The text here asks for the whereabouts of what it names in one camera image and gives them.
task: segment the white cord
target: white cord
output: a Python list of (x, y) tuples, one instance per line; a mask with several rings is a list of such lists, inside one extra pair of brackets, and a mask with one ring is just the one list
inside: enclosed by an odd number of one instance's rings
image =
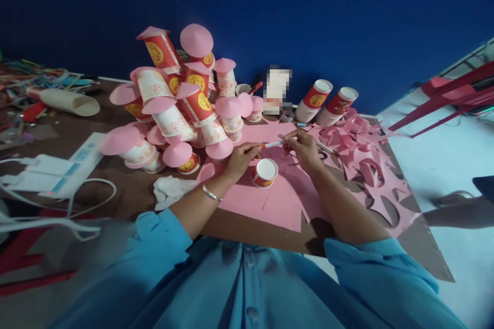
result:
[[(0, 163), (19, 162), (19, 163), (31, 164), (30, 163), (31, 160), (32, 160), (32, 158), (20, 158), (20, 159), (19, 158), (11, 158), (11, 159), (1, 160)], [(77, 191), (82, 187), (82, 185), (85, 182), (92, 182), (92, 181), (104, 182), (104, 183), (110, 185), (113, 189), (112, 195), (110, 195), (109, 198), (107, 198), (105, 201), (101, 202), (100, 204), (93, 206), (93, 207), (90, 207), (84, 211), (81, 211), (79, 213), (72, 215), (71, 213), (72, 213), (72, 208), (74, 206), (74, 197), (75, 197)], [(5, 191), (7, 194), (10, 194), (14, 198), (19, 199), (19, 200), (21, 200), (25, 203), (28, 203), (32, 206), (45, 208), (45, 209), (49, 209), (49, 210), (61, 211), (60, 208), (43, 206), (43, 205), (40, 205), (36, 202), (33, 202), (33, 201), (17, 194), (16, 192), (7, 189), (6, 187), (3, 186), (3, 184), (1, 182), (0, 182), (0, 189)], [(69, 220), (69, 219), (73, 218), (73, 217), (77, 217), (77, 216), (82, 215), (84, 213), (90, 212), (90, 211), (92, 211), (98, 207), (101, 207), (105, 203), (109, 202), (115, 196), (116, 193), (117, 193), (117, 187), (115, 186), (115, 184), (113, 184), (109, 180), (105, 180), (105, 179), (101, 179), (101, 178), (87, 179), (87, 180), (83, 181), (81, 183), (81, 185), (79, 185), (75, 189), (74, 193), (69, 198), (66, 218), (53, 218), (53, 217), (15, 217), (15, 218), (9, 218), (9, 217), (5, 217), (5, 215), (3, 215), (0, 212), (0, 224), (1, 224), (0, 225), (0, 232), (9, 232), (9, 231), (26, 229), (28, 227), (42, 227), (42, 226), (58, 224), (61, 226), (68, 227), (72, 231), (72, 234), (74, 234), (75, 238), (77, 238), (78, 240), (80, 240), (82, 242), (93, 239), (99, 235), (99, 232), (101, 231), (100, 227), (82, 226), (80, 224), (76, 224), (75, 222), (73, 222), (72, 220)], [(82, 237), (78, 233), (78, 231), (92, 232), (94, 234), (90, 235), (88, 237)]]

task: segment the hand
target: hand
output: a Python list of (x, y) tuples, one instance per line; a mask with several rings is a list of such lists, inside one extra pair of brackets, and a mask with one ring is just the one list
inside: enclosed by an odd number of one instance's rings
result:
[(307, 134), (305, 130), (298, 129), (292, 131), (288, 135), (279, 134), (278, 136), (286, 142), (283, 144), (285, 155), (287, 156), (293, 149), (302, 170), (310, 172), (312, 170), (324, 168), (324, 165), (319, 158), (319, 153), (317, 152), (315, 139)]
[(249, 163), (254, 158), (260, 158), (259, 155), (262, 147), (262, 143), (244, 143), (233, 148), (232, 156), (228, 162), (228, 167), (226, 168), (225, 174), (233, 182), (237, 182), (244, 175), (249, 167)]

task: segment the tape roll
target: tape roll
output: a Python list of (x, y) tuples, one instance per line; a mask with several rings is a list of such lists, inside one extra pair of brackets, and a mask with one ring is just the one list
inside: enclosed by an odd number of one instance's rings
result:
[(295, 118), (295, 116), (293, 115), (293, 112), (290, 112), (290, 114), (281, 115), (281, 121), (285, 122), (285, 123), (293, 122), (294, 118)]

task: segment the table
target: table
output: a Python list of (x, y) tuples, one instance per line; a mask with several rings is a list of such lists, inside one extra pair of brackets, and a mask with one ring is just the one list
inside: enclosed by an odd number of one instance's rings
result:
[[(8, 151), (18, 153), (21, 157), (35, 157), (44, 153), (69, 159), (91, 133), (106, 133), (118, 126), (133, 122), (133, 116), (123, 107), (114, 106), (110, 103), (109, 93), (115, 86), (117, 84), (110, 81), (104, 81), (97, 86), (104, 90), (103, 94), (95, 97), (101, 105), (101, 111), (97, 115), (78, 117), (57, 112), (54, 117), (44, 117), (36, 127), (29, 127), (29, 130), (34, 131), (35, 136), (45, 137), (44, 139)], [(197, 153), (201, 156), (201, 163), (204, 163), (206, 159), (204, 149), (198, 150)], [(393, 156), (392, 160), (399, 168)], [(6, 173), (9, 174), (16, 174), (22, 169), (16, 163), (6, 163), (4, 166), (7, 170)], [(158, 174), (148, 174), (141, 170), (127, 168), (124, 161), (118, 156), (104, 157), (89, 178), (103, 178), (112, 181), (117, 187), (117, 194), (111, 201), (96, 209), (94, 214), (133, 221), (140, 213), (154, 210), (156, 200), (153, 194), (153, 184), (159, 177), (172, 175), (184, 179), (195, 179), (198, 174), (199, 171), (191, 175), (182, 175), (170, 168), (166, 168)], [(79, 190), (75, 201), (82, 205), (91, 206), (107, 199), (110, 194), (110, 187), (102, 183), (88, 183)], [(28, 196), (39, 203), (47, 204), (49, 201), (32, 194)], [(407, 207), (419, 211), (415, 199), (413, 197), (407, 199), (410, 200)], [(319, 256), (325, 256), (324, 239), (335, 236), (332, 227), (321, 219), (314, 219), (308, 224), (302, 216), (302, 229), (300, 233), (297, 233), (222, 209), (217, 209), (214, 212), (202, 230), (202, 234)], [(454, 281), (422, 217), (398, 240), (412, 257), (422, 263), (436, 277)]]

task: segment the silver bracelet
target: silver bracelet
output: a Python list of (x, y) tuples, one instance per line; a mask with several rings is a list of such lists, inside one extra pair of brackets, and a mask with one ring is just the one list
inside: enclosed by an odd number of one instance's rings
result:
[[(202, 185), (202, 190), (204, 191), (204, 193), (209, 197), (211, 198), (212, 200), (216, 200), (218, 197), (215, 196), (213, 193), (211, 193), (211, 191), (207, 188), (206, 184), (203, 184)], [(223, 198), (219, 198), (218, 199), (218, 202), (221, 202), (223, 200)]]

